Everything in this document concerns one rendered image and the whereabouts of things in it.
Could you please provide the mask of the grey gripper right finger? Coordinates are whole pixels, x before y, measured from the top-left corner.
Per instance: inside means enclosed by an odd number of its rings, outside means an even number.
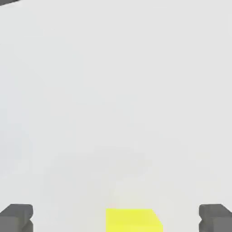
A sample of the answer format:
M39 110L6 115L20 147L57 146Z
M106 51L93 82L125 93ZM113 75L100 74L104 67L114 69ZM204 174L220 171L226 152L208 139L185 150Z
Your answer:
M232 232L232 212L222 204L201 204L199 216L199 232Z

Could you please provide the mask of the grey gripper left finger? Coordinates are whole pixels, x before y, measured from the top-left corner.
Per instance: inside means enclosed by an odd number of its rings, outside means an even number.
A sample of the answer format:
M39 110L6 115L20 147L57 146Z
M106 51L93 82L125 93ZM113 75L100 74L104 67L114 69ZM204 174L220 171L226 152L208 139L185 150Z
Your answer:
M0 212L0 232L34 232L31 204L10 204Z

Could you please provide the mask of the small yellow cube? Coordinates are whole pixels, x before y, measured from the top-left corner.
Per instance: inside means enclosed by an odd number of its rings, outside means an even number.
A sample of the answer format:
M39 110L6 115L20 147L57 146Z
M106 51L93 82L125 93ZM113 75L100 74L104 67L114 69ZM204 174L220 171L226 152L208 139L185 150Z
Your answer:
M106 209L106 232L163 232L152 209Z

